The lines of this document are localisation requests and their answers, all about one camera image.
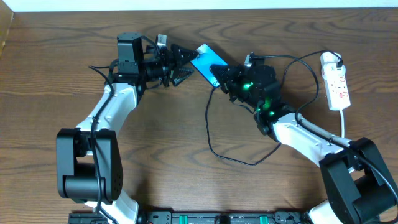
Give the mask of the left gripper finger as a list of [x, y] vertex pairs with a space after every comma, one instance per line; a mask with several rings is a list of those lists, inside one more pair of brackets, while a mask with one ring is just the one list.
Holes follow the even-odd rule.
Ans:
[[172, 44], [170, 49], [177, 67], [182, 67], [193, 59], [196, 59], [199, 54], [196, 50], [186, 49], [177, 44]]
[[186, 67], [176, 68], [172, 72], [172, 75], [170, 76], [172, 85], [178, 86], [184, 80], [186, 80], [193, 72], [194, 72], [194, 69], [192, 69], [192, 68], [186, 68]]

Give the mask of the blue Galaxy smartphone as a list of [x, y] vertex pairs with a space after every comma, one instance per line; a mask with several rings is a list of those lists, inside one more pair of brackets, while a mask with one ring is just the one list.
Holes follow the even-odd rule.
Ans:
[[212, 87], [218, 88], [220, 84], [212, 74], [210, 67], [212, 65], [227, 65], [227, 63], [208, 44], [202, 44], [196, 51], [198, 52], [198, 56], [191, 60], [191, 64]]

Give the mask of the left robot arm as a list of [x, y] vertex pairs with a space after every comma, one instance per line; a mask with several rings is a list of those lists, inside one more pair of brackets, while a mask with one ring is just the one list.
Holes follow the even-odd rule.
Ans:
[[56, 137], [57, 188], [62, 198], [92, 207], [85, 223], [138, 223], [139, 204], [123, 190], [123, 167], [117, 137], [139, 104], [147, 83], [178, 86], [193, 70], [186, 64], [196, 50], [167, 44], [137, 32], [117, 36], [118, 58], [107, 66], [104, 93], [93, 111], [75, 128]]

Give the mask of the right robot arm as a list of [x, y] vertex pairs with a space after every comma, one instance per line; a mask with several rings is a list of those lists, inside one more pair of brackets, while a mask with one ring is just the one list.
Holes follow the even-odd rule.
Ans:
[[212, 65], [210, 71], [231, 101], [255, 109], [263, 135], [320, 168], [327, 200], [308, 211], [309, 223], [379, 223], [380, 214], [397, 205], [397, 185], [377, 146], [368, 138], [336, 136], [306, 120], [281, 100], [272, 67]]

